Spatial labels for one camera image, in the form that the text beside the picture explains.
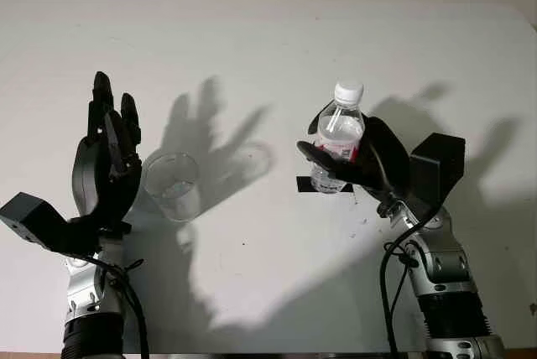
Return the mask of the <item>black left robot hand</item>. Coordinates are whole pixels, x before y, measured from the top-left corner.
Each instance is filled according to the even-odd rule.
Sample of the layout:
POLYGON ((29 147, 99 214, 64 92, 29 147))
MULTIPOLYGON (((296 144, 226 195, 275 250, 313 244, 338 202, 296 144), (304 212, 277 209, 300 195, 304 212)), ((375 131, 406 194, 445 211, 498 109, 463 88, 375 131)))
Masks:
POLYGON ((141 127, 134 98, 122 94, 114 108, 107 74, 95 74, 88 104, 86 136, 79 142, 72 170, 72 191, 80 215, 104 232, 128 234, 124 218, 141 181, 137 146, 141 127))

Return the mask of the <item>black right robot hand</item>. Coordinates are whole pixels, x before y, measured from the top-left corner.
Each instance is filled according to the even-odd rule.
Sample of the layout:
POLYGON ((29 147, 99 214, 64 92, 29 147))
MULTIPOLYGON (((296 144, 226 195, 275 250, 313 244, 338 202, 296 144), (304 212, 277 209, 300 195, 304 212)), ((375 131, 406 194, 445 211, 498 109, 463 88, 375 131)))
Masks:
POLYGON ((352 162, 334 159, 307 141, 299 141, 297 148, 307 160, 325 170, 329 179, 362 186, 386 211, 407 194, 409 155, 382 119, 363 119, 365 131, 352 162))

